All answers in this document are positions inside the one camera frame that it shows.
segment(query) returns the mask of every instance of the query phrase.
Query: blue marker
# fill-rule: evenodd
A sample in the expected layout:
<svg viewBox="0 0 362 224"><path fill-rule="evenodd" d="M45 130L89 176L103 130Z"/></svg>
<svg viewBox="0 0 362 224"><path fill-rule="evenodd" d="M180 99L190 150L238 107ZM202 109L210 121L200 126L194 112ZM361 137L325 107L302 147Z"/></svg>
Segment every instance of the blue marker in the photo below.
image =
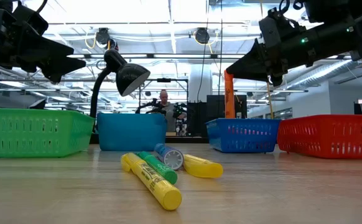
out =
<svg viewBox="0 0 362 224"><path fill-rule="evenodd" d="M178 149L159 143L154 151L158 153L160 161L171 169L177 170L182 167L183 154Z"/></svg>

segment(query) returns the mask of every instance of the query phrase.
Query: marker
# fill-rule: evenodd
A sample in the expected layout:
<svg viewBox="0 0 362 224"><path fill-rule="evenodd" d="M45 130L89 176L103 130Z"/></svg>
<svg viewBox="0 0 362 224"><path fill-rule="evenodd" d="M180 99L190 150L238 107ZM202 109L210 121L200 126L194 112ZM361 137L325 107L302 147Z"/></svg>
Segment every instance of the marker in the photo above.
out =
<svg viewBox="0 0 362 224"><path fill-rule="evenodd" d="M134 153L130 152L121 157L121 167L126 172L131 169L164 209L171 211L180 206L182 201L180 190L160 176Z"/></svg>
<svg viewBox="0 0 362 224"><path fill-rule="evenodd" d="M160 161L171 169L177 170L182 167L183 155L178 149L159 143L154 151L158 153Z"/></svg>
<svg viewBox="0 0 362 224"><path fill-rule="evenodd" d="M183 155L183 167L192 176L204 178L219 178L224 169L221 164L188 154Z"/></svg>
<svg viewBox="0 0 362 224"><path fill-rule="evenodd" d="M170 184L175 184L177 182L177 174L174 170L170 169L168 166L164 165L161 161L156 159L151 153L140 152L138 154L141 159L144 159L149 166L151 166L159 175L164 177Z"/></svg>

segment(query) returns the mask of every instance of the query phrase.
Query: table surface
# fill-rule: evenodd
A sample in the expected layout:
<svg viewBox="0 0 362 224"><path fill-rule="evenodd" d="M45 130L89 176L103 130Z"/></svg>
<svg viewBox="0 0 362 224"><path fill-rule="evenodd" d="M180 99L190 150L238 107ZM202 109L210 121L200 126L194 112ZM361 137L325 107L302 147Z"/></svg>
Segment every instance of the table surface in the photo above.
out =
<svg viewBox="0 0 362 224"><path fill-rule="evenodd" d="M171 146L224 167L219 179L178 171L176 211L122 171L123 152L91 146L63 159L0 159L0 223L362 224L362 161Z"/></svg>

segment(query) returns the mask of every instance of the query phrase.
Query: person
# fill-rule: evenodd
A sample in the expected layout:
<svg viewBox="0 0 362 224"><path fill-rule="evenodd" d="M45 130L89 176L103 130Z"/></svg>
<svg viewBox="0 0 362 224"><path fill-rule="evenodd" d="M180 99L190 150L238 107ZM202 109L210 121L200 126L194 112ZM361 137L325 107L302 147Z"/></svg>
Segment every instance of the person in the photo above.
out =
<svg viewBox="0 0 362 224"><path fill-rule="evenodd" d="M175 118L173 118L173 110L174 105L169 102L169 95L167 91L162 90L160 92L160 104L163 106L163 110L166 111L166 120L167 120L167 132L174 132L175 131ZM178 117L178 119L184 119L187 117L187 114L182 113Z"/></svg>

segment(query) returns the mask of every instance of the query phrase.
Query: orange pipe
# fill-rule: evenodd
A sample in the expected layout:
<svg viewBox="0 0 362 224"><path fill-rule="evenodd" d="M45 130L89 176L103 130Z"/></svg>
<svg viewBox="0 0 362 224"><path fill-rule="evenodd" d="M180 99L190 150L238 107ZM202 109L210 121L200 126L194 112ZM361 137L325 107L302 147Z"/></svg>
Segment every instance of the orange pipe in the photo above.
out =
<svg viewBox="0 0 362 224"><path fill-rule="evenodd" d="M236 118L235 98L233 91L233 74L224 71L225 76L225 118Z"/></svg>

